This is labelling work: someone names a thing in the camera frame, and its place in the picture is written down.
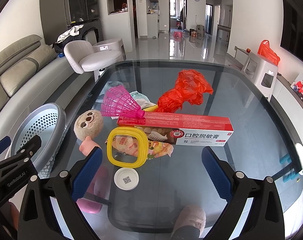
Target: white bottle cap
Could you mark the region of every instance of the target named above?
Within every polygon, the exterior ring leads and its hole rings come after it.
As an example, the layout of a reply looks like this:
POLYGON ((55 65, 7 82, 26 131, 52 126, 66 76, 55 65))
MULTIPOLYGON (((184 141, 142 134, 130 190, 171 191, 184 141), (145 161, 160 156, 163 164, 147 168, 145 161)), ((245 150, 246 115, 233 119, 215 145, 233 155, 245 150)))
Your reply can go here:
POLYGON ((139 175, 132 168, 121 168, 116 171, 114 182, 122 190, 132 190, 138 185, 139 175))

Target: shelf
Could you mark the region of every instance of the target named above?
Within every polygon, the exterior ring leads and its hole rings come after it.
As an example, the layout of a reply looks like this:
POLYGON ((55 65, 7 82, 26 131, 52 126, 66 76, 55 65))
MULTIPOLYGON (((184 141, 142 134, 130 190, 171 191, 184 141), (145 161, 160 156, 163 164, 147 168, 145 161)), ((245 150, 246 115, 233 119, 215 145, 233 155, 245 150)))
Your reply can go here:
MULTIPOLYGON (((128 12, 128 11, 125 11, 125 12, 128 12)), ((120 13, 124 13, 124 12, 120 12, 120 13)), ((120 13, 110 13, 109 15, 120 14, 120 13)))

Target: toothpaste box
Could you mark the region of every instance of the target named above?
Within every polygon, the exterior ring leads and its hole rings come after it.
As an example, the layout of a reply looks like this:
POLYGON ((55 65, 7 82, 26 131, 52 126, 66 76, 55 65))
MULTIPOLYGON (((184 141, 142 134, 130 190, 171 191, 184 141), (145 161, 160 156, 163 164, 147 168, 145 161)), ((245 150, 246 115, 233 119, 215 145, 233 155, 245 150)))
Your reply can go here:
POLYGON ((148 139, 173 145, 224 146, 234 130, 228 117, 146 112, 144 118, 120 117, 119 126, 143 130, 148 139))

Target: glass tabletop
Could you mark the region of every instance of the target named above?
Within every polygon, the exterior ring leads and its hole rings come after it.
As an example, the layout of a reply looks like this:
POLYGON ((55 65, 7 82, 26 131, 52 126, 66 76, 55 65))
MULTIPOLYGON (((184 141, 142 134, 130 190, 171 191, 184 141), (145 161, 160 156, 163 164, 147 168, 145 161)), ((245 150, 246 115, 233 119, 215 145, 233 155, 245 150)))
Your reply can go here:
MULTIPOLYGON (((70 125, 54 165, 52 176, 63 169, 69 170, 85 157, 79 151, 73 126, 78 116, 90 109, 100 110, 104 89, 124 85, 129 92, 138 91, 153 103, 174 87, 178 73, 195 69, 212 85, 214 93, 204 94, 200 106, 184 103, 176 113, 228 117, 234 133, 223 147, 212 147, 219 159, 227 161, 234 171, 242 171, 249 178, 264 179, 277 174, 276 186, 286 211, 300 196, 303 179, 283 182, 282 172, 288 164, 280 164, 281 157, 289 154, 291 169, 301 170, 294 144, 276 112, 258 89, 240 71, 230 66, 184 61, 130 61, 110 66, 88 94, 70 125)), ((201 161, 200 146, 174 145, 171 157, 147 160, 136 169, 138 186, 131 191, 119 189, 114 174, 120 168, 112 165, 106 155, 106 139, 117 127, 117 120, 104 117, 104 127, 97 138, 103 150, 102 166, 108 170, 105 180, 105 199, 109 200, 110 223, 126 231, 142 233, 170 233, 175 221, 188 204, 195 204, 206 213, 206 227, 212 226, 223 211, 226 201, 219 198, 201 161)), ((122 155, 126 162, 130 156, 122 155)), ((86 194, 85 198, 101 202, 101 198, 86 194)))

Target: red plastic bag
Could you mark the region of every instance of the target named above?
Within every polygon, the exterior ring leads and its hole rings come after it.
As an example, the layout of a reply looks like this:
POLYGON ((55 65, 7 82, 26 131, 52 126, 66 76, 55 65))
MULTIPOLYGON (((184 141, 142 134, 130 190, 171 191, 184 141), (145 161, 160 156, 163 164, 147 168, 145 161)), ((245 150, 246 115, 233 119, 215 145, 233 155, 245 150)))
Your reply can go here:
POLYGON ((155 112, 174 113, 179 108, 182 109, 184 102, 199 106, 204 102, 203 93, 213 94, 213 88, 204 76, 193 69, 182 70, 175 87, 158 99, 158 109, 155 112))
POLYGON ((264 56, 265 58, 269 59, 272 63, 278 66, 280 61, 280 57, 269 47, 269 41, 264 40, 260 43, 258 54, 264 56))

